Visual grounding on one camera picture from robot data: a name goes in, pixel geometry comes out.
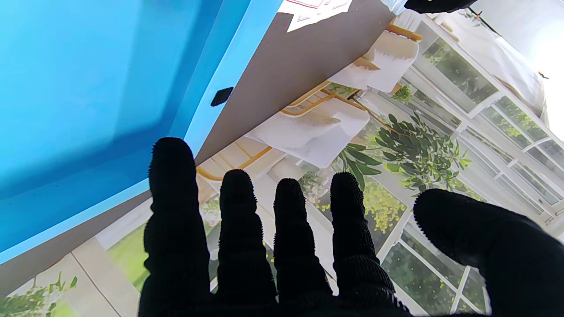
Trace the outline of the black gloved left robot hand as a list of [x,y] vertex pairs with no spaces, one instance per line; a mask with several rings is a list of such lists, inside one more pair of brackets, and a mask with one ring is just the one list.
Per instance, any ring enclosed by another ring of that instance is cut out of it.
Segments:
[[477,0],[408,0],[404,7],[419,14],[452,13],[475,2]]

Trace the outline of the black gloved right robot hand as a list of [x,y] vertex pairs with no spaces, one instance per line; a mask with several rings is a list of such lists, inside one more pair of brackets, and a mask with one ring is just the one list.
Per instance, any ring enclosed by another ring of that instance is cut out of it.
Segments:
[[[306,201],[295,179],[276,188],[273,278],[256,214],[250,176],[228,171],[220,187],[218,290],[210,292],[210,260],[193,154],[184,140],[153,146],[148,178],[152,216],[144,232],[149,271],[140,317],[409,317],[380,266],[364,218],[356,178],[333,176],[334,296],[315,254]],[[563,315],[563,244],[534,221],[443,189],[416,198],[414,219],[451,260],[485,279],[493,317]]]

